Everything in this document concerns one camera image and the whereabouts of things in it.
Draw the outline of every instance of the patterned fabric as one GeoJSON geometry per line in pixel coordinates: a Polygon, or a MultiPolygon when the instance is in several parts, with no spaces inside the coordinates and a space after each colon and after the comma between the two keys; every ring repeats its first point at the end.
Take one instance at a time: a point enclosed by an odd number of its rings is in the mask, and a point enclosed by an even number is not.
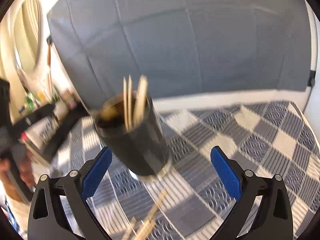
{"type": "MultiPolygon", "coordinates": [[[[210,150],[216,145],[243,169],[251,169],[258,176],[278,173],[284,178],[295,238],[319,208],[319,147],[294,103],[274,101],[205,111],[182,110],[159,115],[159,121],[173,155],[171,171],[162,180],[139,182],[114,156],[96,193],[87,200],[113,239],[122,238],[132,217],[137,221],[145,218],[162,189],[168,194],[148,239],[209,239],[235,203],[210,163],[210,150]]],[[[54,158],[52,176],[79,169],[102,147],[92,119],[83,118],[54,158]]],[[[260,201],[257,197],[239,235],[248,232],[260,201]]],[[[74,232],[81,235],[65,197],[62,203],[74,232]]]]}

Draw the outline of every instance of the blue gripper pad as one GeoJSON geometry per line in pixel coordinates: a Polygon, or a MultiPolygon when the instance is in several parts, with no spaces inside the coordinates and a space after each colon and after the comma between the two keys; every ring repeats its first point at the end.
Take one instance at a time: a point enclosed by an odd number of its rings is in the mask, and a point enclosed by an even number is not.
{"type": "Polygon", "coordinates": [[[85,201],[87,198],[92,197],[96,192],[104,174],[107,172],[112,162],[112,151],[108,147],[104,147],[102,154],[93,164],[87,175],[82,180],[81,198],[85,201]]]}
{"type": "Polygon", "coordinates": [[[242,195],[241,182],[217,147],[211,149],[210,159],[229,196],[239,201],[242,195]]]}

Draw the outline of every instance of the person's arm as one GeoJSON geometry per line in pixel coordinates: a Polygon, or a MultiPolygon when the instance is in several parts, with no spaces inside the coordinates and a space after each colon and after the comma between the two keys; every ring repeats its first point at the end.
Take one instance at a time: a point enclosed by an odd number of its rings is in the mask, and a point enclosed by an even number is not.
{"type": "MultiPolygon", "coordinates": [[[[32,153],[27,151],[26,158],[19,164],[20,177],[29,187],[36,184],[32,174],[31,157],[32,153]]],[[[3,184],[11,212],[21,229],[27,231],[30,205],[22,202],[20,195],[9,180],[6,173],[9,169],[10,162],[7,159],[0,160],[0,180],[3,184]]]]}

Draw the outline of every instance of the gray fabric panel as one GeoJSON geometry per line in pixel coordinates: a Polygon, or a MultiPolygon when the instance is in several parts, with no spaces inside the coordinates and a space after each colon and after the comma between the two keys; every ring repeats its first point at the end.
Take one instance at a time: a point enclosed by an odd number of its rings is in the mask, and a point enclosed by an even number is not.
{"type": "Polygon", "coordinates": [[[146,75],[153,98],[304,91],[308,81],[304,0],[59,0],[48,22],[89,108],[120,92],[129,74],[134,87],[146,75]]]}

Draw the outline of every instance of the cup base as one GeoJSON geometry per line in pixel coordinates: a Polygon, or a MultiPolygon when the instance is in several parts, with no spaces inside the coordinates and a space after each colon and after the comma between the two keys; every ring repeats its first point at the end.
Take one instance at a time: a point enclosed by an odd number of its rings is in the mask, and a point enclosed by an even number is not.
{"type": "Polygon", "coordinates": [[[169,153],[167,163],[161,169],[161,171],[159,171],[158,174],[156,174],[156,175],[140,176],[140,175],[133,173],[130,169],[129,169],[129,172],[130,172],[131,177],[133,177],[136,180],[139,180],[142,182],[152,182],[157,179],[161,180],[168,173],[168,171],[171,169],[171,167],[172,167],[172,155],[171,155],[171,153],[169,153]]]}

